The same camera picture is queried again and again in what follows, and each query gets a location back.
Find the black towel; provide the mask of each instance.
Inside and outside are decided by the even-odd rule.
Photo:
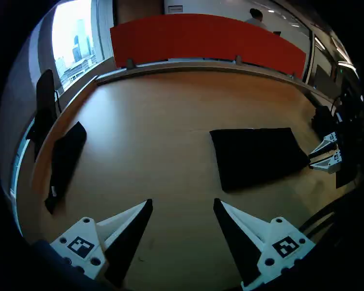
[[[225,192],[282,178],[310,163],[290,128],[210,132]]]
[[[77,122],[64,137],[57,140],[52,150],[50,192],[45,200],[52,214],[55,205],[65,195],[86,141],[86,130]]]

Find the building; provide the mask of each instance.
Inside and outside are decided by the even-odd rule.
[[[78,42],[78,46],[80,48],[80,52],[81,52],[81,56],[83,58],[87,57],[90,55],[90,51],[88,49],[88,37],[86,34],[86,30],[85,30],[85,21],[83,19],[79,19],[77,20],[77,35],[76,35],[77,39],[75,39],[75,41],[77,40]]]
[[[67,70],[64,59],[61,57],[55,60],[55,66],[57,67],[58,76],[61,78]]]
[[[75,62],[69,69],[65,71],[63,76],[60,78],[62,86],[64,88],[69,86],[71,82],[73,82],[82,74],[84,74],[89,68],[93,67],[96,63],[97,60],[95,55],[87,56]]]
[[[74,62],[79,62],[82,59],[80,47],[78,46],[78,44],[73,47],[73,56]]]
[[[89,55],[92,54],[92,50],[90,49],[90,39],[89,39],[89,36],[86,37],[86,43],[88,44],[88,52],[89,52]]]

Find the white wall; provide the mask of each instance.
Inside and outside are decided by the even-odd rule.
[[[116,0],[118,23],[126,23],[144,17],[161,15],[160,0]]]
[[[38,80],[41,76],[39,58],[38,58],[38,39],[39,39],[39,32],[41,25],[42,21],[38,23],[38,25],[34,28],[30,36],[28,65],[30,70],[31,81],[33,83],[34,88],[36,88],[36,83],[38,83]]]
[[[317,70],[317,65],[319,65],[329,76],[331,75],[331,63],[328,58],[323,55],[323,53],[315,47],[314,51],[314,62],[311,75],[314,76]]]
[[[26,40],[8,75],[0,105],[0,179],[9,195],[17,146],[36,110],[35,87],[29,70],[30,38]]]
[[[102,60],[102,54],[104,59],[109,59],[113,56],[112,40],[110,28],[113,24],[113,0],[92,0],[91,2],[91,28],[94,49],[96,52],[97,62]]]
[[[182,5],[183,13],[199,13],[223,16],[246,21],[251,18],[249,10],[259,9],[263,13],[263,23],[270,31],[280,31],[281,37],[291,42],[306,54],[305,72],[309,62],[310,38],[309,29],[299,23],[291,14],[275,3],[266,0],[165,0],[165,13],[168,14],[168,6]]]
[[[55,9],[56,7],[52,8],[45,17],[43,17],[38,35],[38,54],[31,57],[38,58],[41,74],[48,69],[52,70],[54,88],[61,94],[63,93],[63,88],[52,52],[52,23],[54,21]]]

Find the window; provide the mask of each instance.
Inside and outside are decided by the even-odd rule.
[[[97,64],[90,12],[91,0],[66,2],[55,10],[52,50],[64,90]]]

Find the red partition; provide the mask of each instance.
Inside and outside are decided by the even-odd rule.
[[[169,58],[219,58],[261,65],[302,77],[306,54],[260,27],[204,14],[171,14],[134,20],[111,28],[117,67]]]

